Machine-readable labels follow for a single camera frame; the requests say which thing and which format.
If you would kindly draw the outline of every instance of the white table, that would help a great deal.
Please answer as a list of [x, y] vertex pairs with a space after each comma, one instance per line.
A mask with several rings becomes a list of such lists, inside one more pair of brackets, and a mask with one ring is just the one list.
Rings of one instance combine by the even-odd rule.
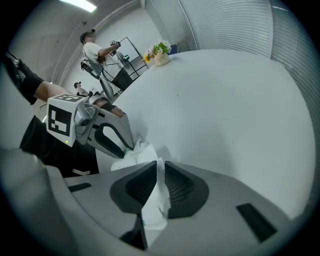
[[[115, 105], [127, 112], [133, 137], [152, 143], [164, 160], [235, 177], [291, 218], [303, 211], [314, 134], [306, 103], [279, 63], [234, 50], [175, 54]], [[96, 155], [100, 171], [110, 170], [115, 159]]]

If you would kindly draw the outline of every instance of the yellow flower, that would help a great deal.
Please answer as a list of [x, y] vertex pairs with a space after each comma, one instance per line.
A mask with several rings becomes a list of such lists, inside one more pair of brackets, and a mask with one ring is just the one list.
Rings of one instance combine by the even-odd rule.
[[149, 55], [145, 53], [145, 54], [143, 55], [143, 60], [144, 60], [145, 62], [149, 63], [149, 62], [150, 62]]

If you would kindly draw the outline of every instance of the ceiling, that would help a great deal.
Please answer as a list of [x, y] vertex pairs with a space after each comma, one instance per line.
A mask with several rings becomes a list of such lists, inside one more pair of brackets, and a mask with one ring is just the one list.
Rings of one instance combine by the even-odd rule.
[[131, 0], [89, 0], [92, 12], [59, 0], [43, 0], [28, 16], [8, 49], [46, 81], [58, 82], [79, 47], [80, 34]]

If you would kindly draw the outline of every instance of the flower vase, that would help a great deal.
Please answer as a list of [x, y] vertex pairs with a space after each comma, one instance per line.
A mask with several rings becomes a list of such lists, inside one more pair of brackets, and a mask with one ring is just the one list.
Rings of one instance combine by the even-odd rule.
[[171, 61], [170, 57], [168, 54], [164, 53], [158, 53], [154, 58], [154, 64], [157, 67], [163, 66]]

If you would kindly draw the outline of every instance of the flower arrangement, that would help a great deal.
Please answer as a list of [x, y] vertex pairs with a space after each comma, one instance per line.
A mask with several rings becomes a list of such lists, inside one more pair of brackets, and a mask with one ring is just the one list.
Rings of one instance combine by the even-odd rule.
[[160, 43], [154, 44], [143, 56], [143, 60], [150, 62], [153, 58], [161, 58], [164, 54], [170, 53], [171, 45], [168, 41], [161, 41]]

